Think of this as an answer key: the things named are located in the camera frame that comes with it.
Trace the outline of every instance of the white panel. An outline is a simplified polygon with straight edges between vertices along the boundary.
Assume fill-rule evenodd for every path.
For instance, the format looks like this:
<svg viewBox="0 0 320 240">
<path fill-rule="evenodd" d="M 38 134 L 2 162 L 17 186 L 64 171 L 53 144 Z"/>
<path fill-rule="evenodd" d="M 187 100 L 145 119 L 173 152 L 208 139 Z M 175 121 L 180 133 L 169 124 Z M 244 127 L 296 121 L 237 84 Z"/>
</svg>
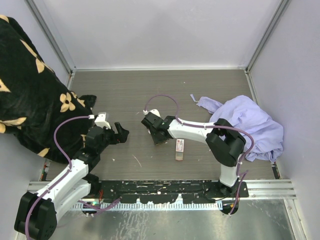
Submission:
<svg viewBox="0 0 320 240">
<path fill-rule="evenodd" d="M 320 1 L 292 0 L 251 72 L 260 106 L 284 126 L 277 161 L 319 239 Z"/>
<path fill-rule="evenodd" d="M 0 134 L 0 239 L 14 239 L 21 197 L 29 182 L 39 180 L 45 159 L 21 146 L 9 134 Z"/>
<path fill-rule="evenodd" d="M 280 0 L 44 2 L 78 69 L 118 69 L 247 66 Z"/>
<path fill-rule="evenodd" d="M 0 0 L 0 14 L 12 17 L 18 21 L 29 36 L 37 51 L 54 71 L 63 84 L 67 84 L 69 74 L 64 68 L 45 34 L 40 28 L 24 0 Z"/>
</svg>

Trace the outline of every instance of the crumpled cloth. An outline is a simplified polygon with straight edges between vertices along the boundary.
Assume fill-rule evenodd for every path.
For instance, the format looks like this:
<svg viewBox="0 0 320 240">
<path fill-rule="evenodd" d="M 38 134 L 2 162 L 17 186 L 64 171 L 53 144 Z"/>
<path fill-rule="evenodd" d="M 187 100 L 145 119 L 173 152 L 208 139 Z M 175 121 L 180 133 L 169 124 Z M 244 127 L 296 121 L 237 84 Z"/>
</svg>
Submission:
<svg viewBox="0 0 320 240">
<path fill-rule="evenodd" d="M 263 111 L 249 97 L 237 96 L 225 104 L 206 96 L 197 103 L 213 114 L 210 122 L 226 119 L 234 128 L 249 133 L 254 139 L 254 147 L 246 155 L 246 159 L 253 162 L 255 159 L 276 161 L 283 152 L 284 128 Z M 246 140 L 244 150 L 251 146 L 251 140 L 241 133 Z"/>
</svg>

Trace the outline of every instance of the floral blanket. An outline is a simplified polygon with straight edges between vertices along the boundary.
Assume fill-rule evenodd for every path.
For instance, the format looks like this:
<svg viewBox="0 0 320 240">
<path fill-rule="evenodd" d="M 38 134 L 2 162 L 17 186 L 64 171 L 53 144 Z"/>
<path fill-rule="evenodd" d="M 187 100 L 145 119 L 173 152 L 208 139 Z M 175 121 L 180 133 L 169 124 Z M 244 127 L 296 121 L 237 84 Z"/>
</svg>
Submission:
<svg viewBox="0 0 320 240">
<path fill-rule="evenodd" d="M 92 114 L 96 96 L 69 91 L 11 17 L 0 15 L 0 133 L 14 134 L 21 145 L 59 163 L 67 160 L 54 143 L 63 121 Z M 57 141 L 72 157 L 92 126 L 89 119 L 63 125 Z"/>
</svg>

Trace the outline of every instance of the wood grain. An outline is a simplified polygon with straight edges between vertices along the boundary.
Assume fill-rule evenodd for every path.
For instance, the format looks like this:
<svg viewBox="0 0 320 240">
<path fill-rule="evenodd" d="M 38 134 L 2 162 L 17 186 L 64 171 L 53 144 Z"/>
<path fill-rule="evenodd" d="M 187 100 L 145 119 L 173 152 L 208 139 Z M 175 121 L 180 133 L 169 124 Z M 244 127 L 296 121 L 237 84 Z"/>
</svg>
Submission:
<svg viewBox="0 0 320 240">
<path fill-rule="evenodd" d="M 182 119 L 207 122 L 210 114 L 196 106 L 190 94 L 199 99 L 210 97 L 225 103 L 238 95 L 251 97 L 242 70 L 149 70 L 149 71 L 86 71 L 75 74 L 72 90 L 81 95 L 96 95 L 94 113 L 108 112 L 109 122 L 120 122 L 130 131 L 126 143 L 108 146 L 101 161 L 91 172 L 102 180 L 177 180 L 218 179 L 220 164 L 209 147 L 185 140 L 183 161 L 175 160 L 175 140 L 155 146 L 141 124 L 148 99 L 157 94 L 174 96 L 180 105 Z M 162 117 L 174 115 L 174 102 L 155 98 L 149 109 L 157 108 Z M 47 179 L 54 178 L 63 165 L 52 162 Z M 245 161 L 247 179 L 274 179 L 268 161 Z"/>
</svg>

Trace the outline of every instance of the cable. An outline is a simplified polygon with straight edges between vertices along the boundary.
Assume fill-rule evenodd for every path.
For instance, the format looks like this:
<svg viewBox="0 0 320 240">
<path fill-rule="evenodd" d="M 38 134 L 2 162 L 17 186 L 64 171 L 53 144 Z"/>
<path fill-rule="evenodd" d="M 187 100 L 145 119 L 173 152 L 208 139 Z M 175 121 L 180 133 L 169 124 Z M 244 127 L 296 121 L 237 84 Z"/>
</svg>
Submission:
<svg viewBox="0 0 320 240">
<path fill-rule="evenodd" d="M 61 126 L 63 126 L 64 124 L 73 121 L 73 120 L 77 120 L 77 119 L 88 119 L 89 116 L 76 116 L 76 117 L 72 117 L 69 118 L 65 121 L 63 121 L 54 131 L 53 134 L 53 139 L 54 139 L 54 143 L 57 146 L 57 148 L 60 150 L 60 152 L 65 156 L 65 158 L 68 160 L 69 162 L 69 169 L 66 171 L 66 173 L 61 176 L 55 183 L 53 183 L 50 187 L 48 187 L 47 190 L 45 190 L 32 204 L 26 219 L 25 219 L 25 226 L 24 226 L 24 232 L 25 232 L 25 236 L 27 240 L 31 240 L 30 238 L 30 234 L 29 234 L 29 222 L 30 222 L 30 218 L 31 218 L 31 214 L 33 212 L 33 210 L 35 209 L 36 205 L 40 202 L 40 200 L 51 190 L 53 189 L 58 183 L 60 183 L 69 173 L 70 173 L 70 169 L 72 169 L 72 162 L 70 157 L 67 155 L 67 153 L 61 148 L 61 146 L 59 145 L 58 141 L 57 141 L 57 132 L 58 130 L 61 128 Z"/>
<path fill-rule="evenodd" d="M 240 170 L 240 165 L 243 161 L 243 159 L 245 159 L 246 155 L 252 150 L 252 148 L 254 147 L 255 145 L 255 140 L 254 138 L 247 132 L 239 129 L 239 128 L 235 128 L 235 127 L 231 127 L 231 126 L 219 126 L 219 125 L 197 125 L 197 124 L 191 124 L 191 123 L 185 123 L 183 122 L 182 120 L 179 119 L 178 117 L 178 114 L 179 114 L 179 104 L 177 102 L 177 100 L 175 98 L 173 98 L 172 96 L 170 95 L 167 95 L 167 94 L 158 94 L 158 95 L 155 95 L 153 97 L 151 97 L 147 103 L 145 104 L 144 106 L 144 112 L 148 111 L 148 105 L 150 103 L 150 101 L 156 97 L 167 97 L 167 98 L 170 98 L 171 100 L 174 101 L 175 105 L 176 105 L 176 111 L 175 111 L 175 119 L 178 123 L 182 124 L 182 125 L 185 125 L 185 126 L 189 126 L 189 127 L 193 127 L 193 128 L 200 128 L 200 129 L 228 129 L 228 130 L 232 130 L 232 131 L 237 131 L 239 133 L 242 133 L 244 135 L 246 135 L 250 140 L 251 140 L 251 146 L 248 148 L 247 151 L 245 151 L 244 154 L 241 155 L 241 157 L 239 158 L 238 162 L 237 162 L 237 167 L 236 167 L 236 175 L 237 176 L 241 176 L 242 175 L 242 178 L 240 180 L 240 183 L 239 183 L 239 186 L 238 186 L 238 189 L 237 189 L 237 192 L 236 192 L 236 196 L 235 196 L 235 201 L 234 201 L 234 204 L 233 204 L 233 207 L 231 209 L 231 212 L 229 213 L 230 215 L 232 214 L 232 212 L 234 211 L 235 209 L 235 206 L 238 202 L 238 199 L 239 199 L 239 192 L 240 192 L 240 187 L 241 187 L 241 184 L 245 178 L 245 176 L 247 175 L 248 173 L 248 170 L 239 174 L 239 170 Z"/>
</svg>

